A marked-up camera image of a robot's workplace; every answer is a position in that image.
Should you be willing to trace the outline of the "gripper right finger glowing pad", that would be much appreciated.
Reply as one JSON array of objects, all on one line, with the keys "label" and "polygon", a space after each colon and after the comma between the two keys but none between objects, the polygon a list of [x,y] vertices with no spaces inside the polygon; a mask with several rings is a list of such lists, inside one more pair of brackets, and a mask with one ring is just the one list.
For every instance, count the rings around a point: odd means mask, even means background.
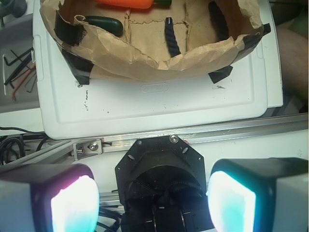
[{"label": "gripper right finger glowing pad", "polygon": [[309,162],[220,159],[211,170],[208,202],[219,232],[306,232]]}]

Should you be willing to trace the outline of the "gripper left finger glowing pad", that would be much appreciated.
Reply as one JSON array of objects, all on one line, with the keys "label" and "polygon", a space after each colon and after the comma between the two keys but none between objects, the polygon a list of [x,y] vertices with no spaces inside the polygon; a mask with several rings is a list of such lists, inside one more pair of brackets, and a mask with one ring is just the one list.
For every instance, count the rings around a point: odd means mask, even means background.
[{"label": "gripper left finger glowing pad", "polygon": [[98,212],[98,186],[84,164],[0,168],[2,232],[93,232]]}]

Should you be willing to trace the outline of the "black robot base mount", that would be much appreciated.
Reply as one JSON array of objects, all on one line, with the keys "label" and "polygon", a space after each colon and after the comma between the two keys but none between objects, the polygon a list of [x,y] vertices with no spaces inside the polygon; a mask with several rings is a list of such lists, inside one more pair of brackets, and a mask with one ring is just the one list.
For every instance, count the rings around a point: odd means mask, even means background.
[{"label": "black robot base mount", "polygon": [[115,167],[124,232],[213,228],[204,158],[177,135],[139,139]]}]

